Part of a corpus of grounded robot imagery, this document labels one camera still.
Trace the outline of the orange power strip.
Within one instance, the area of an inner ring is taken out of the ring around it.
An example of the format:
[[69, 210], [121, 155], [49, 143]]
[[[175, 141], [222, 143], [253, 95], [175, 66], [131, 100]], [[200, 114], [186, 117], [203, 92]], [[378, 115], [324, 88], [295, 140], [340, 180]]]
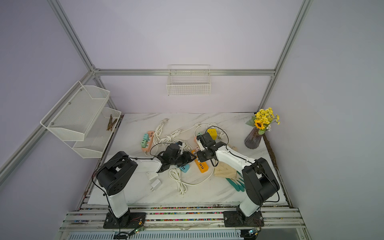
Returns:
[[198, 169], [200, 170], [200, 172], [201, 173], [206, 173], [209, 170], [208, 164], [205, 163], [205, 162], [200, 162], [200, 160], [199, 160], [195, 150], [192, 150], [191, 153], [196, 156], [196, 159], [194, 161], [195, 161]]

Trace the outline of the blue power strip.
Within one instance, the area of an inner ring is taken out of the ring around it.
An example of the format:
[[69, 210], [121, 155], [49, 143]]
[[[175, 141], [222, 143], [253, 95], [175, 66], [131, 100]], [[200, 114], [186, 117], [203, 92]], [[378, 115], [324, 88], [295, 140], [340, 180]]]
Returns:
[[182, 167], [179, 167], [179, 169], [183, 172], [183, 173], [187, 173], [190, 169], [190, 165], [189, 164], [186, 164]]

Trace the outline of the white charger plug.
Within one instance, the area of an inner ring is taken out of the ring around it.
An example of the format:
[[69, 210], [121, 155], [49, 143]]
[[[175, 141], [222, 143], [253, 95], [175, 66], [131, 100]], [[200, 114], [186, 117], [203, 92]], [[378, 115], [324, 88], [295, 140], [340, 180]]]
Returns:
[[151, 191], [156, 191], [160, 186], [162, 185], [162, 182], [159, 179], [156, 179], [151, 183]]
[[156, 179], [158, 179], [159, 175], [156, 172], [147, 172], [147, 177], [148, 177], [150, 182], [153, 182]]

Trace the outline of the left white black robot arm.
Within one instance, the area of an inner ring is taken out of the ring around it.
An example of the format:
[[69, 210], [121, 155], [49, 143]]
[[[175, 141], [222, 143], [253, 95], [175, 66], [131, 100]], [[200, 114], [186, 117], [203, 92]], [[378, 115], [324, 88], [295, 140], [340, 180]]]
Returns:
[[106, 196], [112, 217], [119, 220], [128, 213], [124, 188], [135, 172], [162, 173], [171, 166], [179, 170], [197, 159], [195, 154], [184, 150], [181, 142], [166, 145], [164, 151], [149, 158], [132, 157], [119, 151], [94, 172], [96, 186]]

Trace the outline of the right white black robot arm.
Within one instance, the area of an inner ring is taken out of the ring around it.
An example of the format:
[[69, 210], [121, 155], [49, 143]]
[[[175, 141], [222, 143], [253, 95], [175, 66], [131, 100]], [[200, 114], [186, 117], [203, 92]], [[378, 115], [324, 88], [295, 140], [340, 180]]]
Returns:
[[209, 133], [196, 137], [200, 150], [198, 159], [202, 162], [216, 160], [225, 163], [241, 173], [247, 197], [238, 206], [242, 217], [250, 217], [273, 195], [280, 185], [268, 161], [252, 159], [232, 150], [226, 143], [216, 142]]

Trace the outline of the yellow cube socket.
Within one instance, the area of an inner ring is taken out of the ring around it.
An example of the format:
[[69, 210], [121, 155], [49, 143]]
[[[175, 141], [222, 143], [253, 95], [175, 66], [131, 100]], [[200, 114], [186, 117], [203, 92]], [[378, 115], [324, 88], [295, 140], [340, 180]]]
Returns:
[[213, 140], [216, 140], [218, 138], [218, 133], [215, 128], [209, 128], [207, 129], [207, 133], [212, 137]]

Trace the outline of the pink power strip right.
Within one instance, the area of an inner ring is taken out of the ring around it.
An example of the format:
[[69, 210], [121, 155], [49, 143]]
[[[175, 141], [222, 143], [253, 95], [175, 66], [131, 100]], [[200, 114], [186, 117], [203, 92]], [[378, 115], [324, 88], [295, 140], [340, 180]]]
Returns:
[[199, 147], [199, 143], [198, 143], [198, 140], [197, 140], [197, 136], [194, 137], [194, 142], [195, 142], [195, 144]]

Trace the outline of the beige work glove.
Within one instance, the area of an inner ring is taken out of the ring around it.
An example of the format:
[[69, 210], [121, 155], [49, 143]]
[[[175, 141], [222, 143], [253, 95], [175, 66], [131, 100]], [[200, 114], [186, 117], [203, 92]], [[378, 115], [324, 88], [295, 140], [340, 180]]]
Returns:
[[230, 153], [230, 148], [228, 146], [220, 147], [216, 151], [216, 158], [218, 166], [214, 171], [215, 177], [236, 179], [240, 161]]

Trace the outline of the pink power strip left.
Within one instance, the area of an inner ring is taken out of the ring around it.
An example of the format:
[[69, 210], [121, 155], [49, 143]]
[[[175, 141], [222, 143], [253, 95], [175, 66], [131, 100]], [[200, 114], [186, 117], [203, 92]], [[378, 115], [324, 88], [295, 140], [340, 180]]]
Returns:
[[154, 131], [148, 131], [146, 134], [144, 134], [141, 141], [141, 147], [144, 153], [148, 153], [151, 150], [154, 142], [154, 133]]

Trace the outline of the green rubber glove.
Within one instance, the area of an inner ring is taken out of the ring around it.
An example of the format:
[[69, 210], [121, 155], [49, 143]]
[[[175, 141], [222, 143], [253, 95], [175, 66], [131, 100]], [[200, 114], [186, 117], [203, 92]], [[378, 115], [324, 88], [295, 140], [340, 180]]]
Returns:
[[226, 178], [226, 180], [232, 185], [236, 191], [245, 192], [245, 182], [242, 174], [239, 172], [236, 173], [236, 176], [233, 179]]

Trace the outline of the yellow artificial flower bouquet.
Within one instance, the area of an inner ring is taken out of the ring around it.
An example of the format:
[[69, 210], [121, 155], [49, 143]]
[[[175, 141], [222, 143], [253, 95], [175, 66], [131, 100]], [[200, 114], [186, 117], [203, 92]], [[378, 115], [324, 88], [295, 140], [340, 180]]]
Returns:
[[260, 109], [247, 122], [246, 125], [257, 130], [258, 135], [271, 131], [272, 124], [280, 125], [280, 116], [272, 108]]

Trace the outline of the brown twigs on shelf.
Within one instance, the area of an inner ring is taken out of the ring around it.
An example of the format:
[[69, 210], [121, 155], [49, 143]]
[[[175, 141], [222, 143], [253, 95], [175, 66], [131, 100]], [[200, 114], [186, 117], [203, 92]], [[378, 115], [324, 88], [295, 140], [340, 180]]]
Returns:
[[112, 131], [117, 121], [118, 119], [115, 119], [112, 115], [110, 115], [107, 131]]

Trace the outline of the white two-tier mesh shelf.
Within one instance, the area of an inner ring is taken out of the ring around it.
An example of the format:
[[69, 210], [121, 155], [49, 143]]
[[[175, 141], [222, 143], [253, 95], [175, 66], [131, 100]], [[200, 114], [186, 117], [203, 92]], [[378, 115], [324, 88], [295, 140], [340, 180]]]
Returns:
[[109, 100], [110, 91], [76, 82], [40, 124], [83, 159], [101, 158], [118, 122], [107, 131], [110, 115], [121, 116], [107, 107]]

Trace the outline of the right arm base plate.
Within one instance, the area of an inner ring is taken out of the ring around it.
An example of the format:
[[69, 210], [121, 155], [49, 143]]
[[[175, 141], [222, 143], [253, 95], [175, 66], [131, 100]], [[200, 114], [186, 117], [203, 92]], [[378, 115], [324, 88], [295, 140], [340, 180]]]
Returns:
[[240, 211], [225, 211], [224, 224], [225, 227], [264, 227], [264, 219], [261, 212], [255, 212], [251, 216], [246, 217]]

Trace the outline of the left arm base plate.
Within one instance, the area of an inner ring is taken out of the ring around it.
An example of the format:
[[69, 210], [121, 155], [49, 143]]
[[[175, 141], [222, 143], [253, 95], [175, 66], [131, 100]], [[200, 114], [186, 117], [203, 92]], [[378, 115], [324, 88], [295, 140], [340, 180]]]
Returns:
[[146, 220], [146, 213], [126, 212], [120, 218], [116, 218], [108, 212], [103, 228], [104, 229], [138, 229]]

